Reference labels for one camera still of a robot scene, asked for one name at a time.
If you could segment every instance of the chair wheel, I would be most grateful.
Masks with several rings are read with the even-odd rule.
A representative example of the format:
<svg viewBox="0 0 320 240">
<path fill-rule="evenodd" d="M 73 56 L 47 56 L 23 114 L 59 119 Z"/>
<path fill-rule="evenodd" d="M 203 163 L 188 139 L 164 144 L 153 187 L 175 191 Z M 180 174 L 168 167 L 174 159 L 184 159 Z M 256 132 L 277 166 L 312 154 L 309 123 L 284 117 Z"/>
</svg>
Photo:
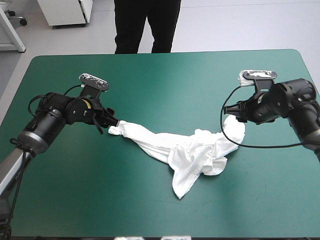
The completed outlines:
<svg viewBox="0 0 320 240">
<path fill-rule="evenodd" d="M 27 25 L 27 20 L 21 19 L 21 20 L 20 20 L 20 24 L 21 24 L 22 26 Z"/>
<path fill-rule="evenodd" d="M 15 11 L 8 11 L 10 17 L 14 17 L 16 15 Z"/>
</svg>

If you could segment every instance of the chair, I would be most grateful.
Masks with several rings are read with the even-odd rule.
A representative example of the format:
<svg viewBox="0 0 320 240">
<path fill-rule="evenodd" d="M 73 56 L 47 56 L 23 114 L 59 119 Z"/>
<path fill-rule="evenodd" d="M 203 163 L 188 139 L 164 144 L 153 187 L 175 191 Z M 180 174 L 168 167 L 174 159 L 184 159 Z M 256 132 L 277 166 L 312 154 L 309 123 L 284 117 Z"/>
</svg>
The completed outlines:
<svg viewBox="0 0 320 240">
<path fill-rule="evenodd" d="M 8 19 L 11 20 L 11 19 L 20 19 L 20 24 L 22 26 L 25 26 L 27 25 L 27 20 L 24 16 L 16 16 L 16 13 L 14 11 L 11 11 L 11 10 L 6 10 L 4 11 L 5 14 L 8 14 Z"/>
</svg>

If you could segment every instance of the black pants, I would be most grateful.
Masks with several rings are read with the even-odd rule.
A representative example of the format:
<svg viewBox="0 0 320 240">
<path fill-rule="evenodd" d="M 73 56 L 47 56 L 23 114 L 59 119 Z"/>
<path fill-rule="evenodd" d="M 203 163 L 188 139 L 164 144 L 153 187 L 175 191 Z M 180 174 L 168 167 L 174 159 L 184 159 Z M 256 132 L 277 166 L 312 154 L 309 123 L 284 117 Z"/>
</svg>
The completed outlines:
<svg viewBox="0 0 320 240">
<path fill-rule="evenodd" d="M 181 0 L 114 0 L 116 54 L 138 52 L 146 18 L 154 38 L 152 53 L 170 53 Z"/>
</svg>

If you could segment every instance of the white cabinet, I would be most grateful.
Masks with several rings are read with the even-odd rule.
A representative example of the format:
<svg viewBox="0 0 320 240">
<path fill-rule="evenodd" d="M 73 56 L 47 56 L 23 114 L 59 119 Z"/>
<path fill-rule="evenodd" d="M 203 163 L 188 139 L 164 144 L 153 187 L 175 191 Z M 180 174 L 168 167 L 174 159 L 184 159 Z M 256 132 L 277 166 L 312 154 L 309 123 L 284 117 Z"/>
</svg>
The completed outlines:
<svg viewBox="0 0 320 240">
<path fill-rule="evenodd" d="M 50 26 L 90 22 L 93 0 L 38 0 Z"/>
</svg>

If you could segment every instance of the black cable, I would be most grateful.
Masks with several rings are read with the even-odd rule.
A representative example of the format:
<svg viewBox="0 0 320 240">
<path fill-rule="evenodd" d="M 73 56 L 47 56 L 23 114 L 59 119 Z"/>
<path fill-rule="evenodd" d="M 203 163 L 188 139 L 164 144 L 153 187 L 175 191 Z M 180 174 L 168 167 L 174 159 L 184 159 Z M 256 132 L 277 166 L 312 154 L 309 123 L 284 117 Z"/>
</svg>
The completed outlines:
<svg viewBox="0 0 320 240">
<path fill-rule="evenodd" d="M 224 111 L 224 107 L 227 104 L 228 100 L 232 97 L 232 95 L 235 93 L 235 91 L 237 91 L 238 89 L 240 89 L 242 86 L 238 86 L 236 87 L 231 93 L 230 95 L 226 98 L 226 100 L 224 101 L 222 108 L 221 108 L 221 112 L 220 112 L 220 128 L 221 131 L 223 133 L 223 135 L 225 136 L 225 138 L 227 140 L 229 140 L 230 142 L 232 142 L 233 144 L 236 144 L 240 147 L 244 147 L 244 148 L 251 148 L 251 149 L 284 149 L 284 148 L 292 148 L 292 147 L 296 147 L 296 146 L 302 146 L 302 145 L 309 145 L 309 144 L 313 144 L 313 145 L 320 145 L 320 142 L 314 142 L 314 141 L 308 141 L 308 142 L 300 142 L 300 143 L 295 143 L 295 144 L 289 144 L 289 145 L 271 145 L 271 146 L 254 146 L 254 145 L 245 145 L 245 144 L 241 144 L 241 143 L 237 143 L 236 141 L 231 140 L 227 134 L 224 131 L 224 127 L 223 127 L 223 111 Z"/>
<path fill-rule="evenodd" d="M 78 87 L 81 87 L 81 85 L 75 85 L 73 87 L 70 87 L 63 95 L 66 95 L 68 92 L 70 92 L 72 89 L 75 89 L 75 88 L 78 88 Z"/>
<path fill-rule="evenodd" d="M 38 96 L 35 96 L 34 98 L 32 98 L 30 101 L 29 101 L 29 105 L 28 105 L 28 112 L 33 116 L 35 117 L 35 114 L 32 112 L 31 110 L 31 104 L 37 100 L 37 99 L 41 99 L 40 101 L 43 102 L 44 99 L 48 99 L 48 96 L 47 95 L 38 95 Z"/>
<path fill-rule="evenodd" d="M 15 209 L 15 206 L 16 206 L 16 202 L 17 202 L 17 198 L 18 198 L 18 194 L 19 194 L 19 190 L 20 190 L 20 186 L 21 186 L 21 182 L 22 182 L 22 176 L 24 174 L 26 161 L 27 161 L 27 159 L 26 159 L 27 148 L 23 145 L 23 143 L 20 142 L 18 139 L 15 139 L 15 138 L 11 138 L 10 139 L 10 143 L 12 143 L 12 144 L 16 145 L 17 147 L 21 148 L 23 152 L 22 152 L 21 166 L 20 166 L 20 169 L 19 169 L 19 172 L 18 172 L 17 185 L 16 185 L 14 197 L 13 197 L 13 200 L 12 200 L 12 205 L 11 205 L 11 210 L 10 210 L 10 213 L 9 213 L 8 221 L 6 222 L 5 230 L 4 230 L 4 233 L 2 235 L 2 240 L 6 240 L 7 236 L 8 236 L 8 230 L 9 230 L 9 227 L 10 227 L 11 220 L 13 218 L 14 209 Z"/>
</svg>

